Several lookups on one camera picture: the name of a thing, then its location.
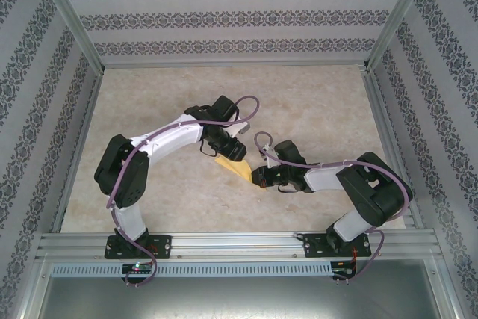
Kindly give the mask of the yellow cloth square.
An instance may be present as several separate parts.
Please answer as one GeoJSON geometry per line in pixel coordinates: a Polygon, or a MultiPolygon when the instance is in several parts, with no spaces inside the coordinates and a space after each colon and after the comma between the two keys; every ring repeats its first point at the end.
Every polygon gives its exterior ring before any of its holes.
{"type": "Polygon", "coordinates": [[[230,170],[234,174],[240,176],[241,178],[245,179],[247,182],[251,183],[255,186],[255,188],[259,189],[260,191],[266,193],[267,190],[265,188],[260,188],[258,185],[255,185],[252,182],[252,170],[250,165],[246,160],[242,161],[232,161],[227,159],[222,155],[218,155],[215,160],[217,164],[225,167],[227,170],[230,170]]]}

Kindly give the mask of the grey sheet metal panel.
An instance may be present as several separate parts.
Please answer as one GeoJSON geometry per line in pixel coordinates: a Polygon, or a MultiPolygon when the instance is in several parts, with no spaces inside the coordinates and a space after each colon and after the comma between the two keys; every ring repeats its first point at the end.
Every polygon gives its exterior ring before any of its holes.
{"type": "Polygon", "coordinates": [[[189,277],[186,264],[128,287],[107,265],[42,263],[25,290],[19,319],[466,319],[442,261],[376,261],[336,282],[286,276],[189,277]]]}

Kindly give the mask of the small circuit board with pins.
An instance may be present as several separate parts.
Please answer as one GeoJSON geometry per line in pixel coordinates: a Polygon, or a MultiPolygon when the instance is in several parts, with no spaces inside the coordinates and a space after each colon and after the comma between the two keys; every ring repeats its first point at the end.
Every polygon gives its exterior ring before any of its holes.
{"type": "Polygon", "coordinates": [[[351,279],[356,275],[355,262],[332,262],[331,266],[334,277],[339,279],[351,279]]]}

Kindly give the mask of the small circuit board green light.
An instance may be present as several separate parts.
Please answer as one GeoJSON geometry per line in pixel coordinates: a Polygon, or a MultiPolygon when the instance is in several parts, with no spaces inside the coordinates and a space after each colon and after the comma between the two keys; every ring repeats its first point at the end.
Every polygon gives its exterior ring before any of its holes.
{"type": "Polygon", "coordinates": [[[122,266],[122,274],[139,274],[139,275],[149,275],[152,272],[152,265],[151,264],[142,264],[142,263],[134,263],[134,264],[124,264],[122,266]]]}

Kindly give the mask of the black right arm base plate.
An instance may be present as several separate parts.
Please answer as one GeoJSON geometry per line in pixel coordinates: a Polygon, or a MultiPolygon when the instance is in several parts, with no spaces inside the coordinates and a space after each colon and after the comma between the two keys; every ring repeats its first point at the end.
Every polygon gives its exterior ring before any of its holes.
{"type": "Polygon", "coordinates": [[[298,234],[297,239],[302,241],[306,258],[339,258],[353,257],[369,258],[372,255],[369,237],[361,234],[350,242],[343,242],[340,238],[336,245],[329,243],[326,233],[298,234]]]}

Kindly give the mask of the aluminium mounting rail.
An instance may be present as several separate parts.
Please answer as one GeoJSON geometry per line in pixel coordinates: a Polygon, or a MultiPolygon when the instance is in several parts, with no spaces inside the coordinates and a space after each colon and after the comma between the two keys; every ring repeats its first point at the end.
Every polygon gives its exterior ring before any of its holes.
{"type": "MultiPolygon", "coordinates": [[[[379,260],[442,258],[431,229],[385,230],[379,260]]],[[[107,233],[54,233],[40,237],[36,260],[101,261],[107,233]]],[[[170,261],[305,261],[304,244],[293,232],[174,233],[170,261]]]]}

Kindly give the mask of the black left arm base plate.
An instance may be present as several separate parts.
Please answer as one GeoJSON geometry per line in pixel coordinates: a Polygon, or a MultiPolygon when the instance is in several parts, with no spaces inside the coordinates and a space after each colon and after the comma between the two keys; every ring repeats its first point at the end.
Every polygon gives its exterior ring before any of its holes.
{"type": "MultiPolygon", "coordinates": [[[[139,237],[136,244],[149,251],[156,259],[169,259],[172,246],[172,237],[169,235],[144,234],[139,237]]],[[[108,237],[105,254],[106,259],[148,259],[149,256],[129,243],[121,235],[108,237]]]]}

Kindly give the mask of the aluminium frame post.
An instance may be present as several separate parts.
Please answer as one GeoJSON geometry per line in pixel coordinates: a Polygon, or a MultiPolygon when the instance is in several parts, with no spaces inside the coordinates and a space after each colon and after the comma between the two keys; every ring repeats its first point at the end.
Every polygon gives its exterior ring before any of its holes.
{"type": "Polygon", "coordinates": [[[384,28],[381,30],[367,60],[364,62],[365,69],[370,72],[379,63],[382,54],[386,50],[391,38],[400,25],[403,17],[406,15],[408,9],[412,5],[413,0],[397,0],[394,5],[384,28]]]}
{"type": "Polygon", "coordinates": [[[102,63],[93,41],[90,39],[79,15],[70,0],[53,0],[64,22],[69,27],[83,54],[97,75],[103,75],[105,65],[102,63]]]}

